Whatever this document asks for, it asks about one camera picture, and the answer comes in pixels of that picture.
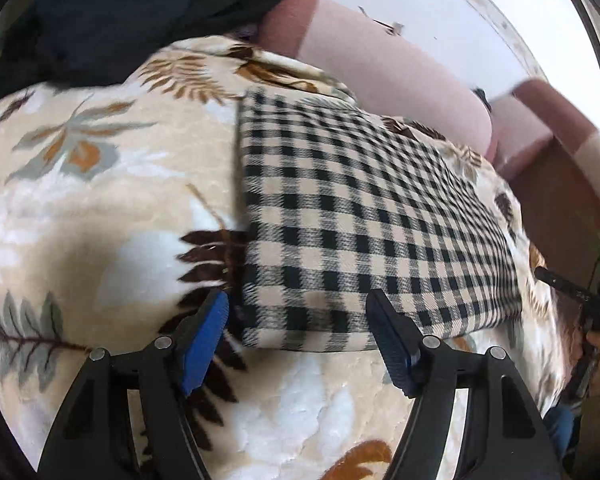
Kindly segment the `black clothing pile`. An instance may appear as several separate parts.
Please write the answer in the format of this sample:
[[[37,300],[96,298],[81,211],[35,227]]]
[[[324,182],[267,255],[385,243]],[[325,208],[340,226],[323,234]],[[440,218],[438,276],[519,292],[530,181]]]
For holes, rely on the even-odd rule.
[[[6,32],[0,99],[121,84],[157,50],[256,24],[283,0],[33,0]]]

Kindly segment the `beige leaf-pattern fleece blanket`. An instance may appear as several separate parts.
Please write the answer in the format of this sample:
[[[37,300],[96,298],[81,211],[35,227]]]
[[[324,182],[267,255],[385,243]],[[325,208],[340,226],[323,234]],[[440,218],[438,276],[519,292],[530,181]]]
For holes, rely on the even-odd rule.
[[[136,350],[238,274],[237,105],[257,71],[304,104],[358,109],[320,70],[236,40],[183,40],[123,84],[0,101],[0,410],[29,465],[88,350]],[[360,336],[332,352],[227,336],[194,404],[217,479],[377,478],[411,402]]]

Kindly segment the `brown headboard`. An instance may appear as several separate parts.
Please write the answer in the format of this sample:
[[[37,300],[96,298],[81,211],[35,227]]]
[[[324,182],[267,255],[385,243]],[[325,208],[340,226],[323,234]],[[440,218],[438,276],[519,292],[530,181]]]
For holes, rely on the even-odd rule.
[[[546,266],[586,286],[600,255],[600,199],[577,164],[553,141],[509,185]]]

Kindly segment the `dark-rimmed eyeglasses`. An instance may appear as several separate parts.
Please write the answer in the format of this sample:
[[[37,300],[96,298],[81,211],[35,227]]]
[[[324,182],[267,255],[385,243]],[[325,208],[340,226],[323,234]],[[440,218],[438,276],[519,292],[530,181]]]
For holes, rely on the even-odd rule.
[[[358,7],[358,10],[366,17],[369,18],[374,23],[380,25],[383,29],[385,29],[386,33],[390,36],[400,37],[402,32],[404,31],[404,25],[398,22],[393,22],[391,24],[385,23],[377,18],[373,18],[368,14],[362,6]]]

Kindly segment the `pink bolster pillow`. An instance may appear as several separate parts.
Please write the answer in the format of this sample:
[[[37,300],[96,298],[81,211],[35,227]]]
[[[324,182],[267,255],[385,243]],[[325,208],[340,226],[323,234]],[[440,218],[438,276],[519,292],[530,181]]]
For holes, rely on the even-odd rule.
[[[494,159],[490,112],[475,92],[419,47],[332,0],[283,0],[258,25],[257,44],[343,82],[358,105],[401,116]]]

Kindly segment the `black beige checkered garment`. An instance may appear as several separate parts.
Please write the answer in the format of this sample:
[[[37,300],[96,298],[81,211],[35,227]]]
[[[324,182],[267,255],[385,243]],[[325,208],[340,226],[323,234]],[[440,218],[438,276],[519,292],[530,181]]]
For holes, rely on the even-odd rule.
[[[360,110],[249,91],[238,114],[249,234],[242,342],[372,350],[367,294],[454,338],[522,308],[500,212],[440,143]]]

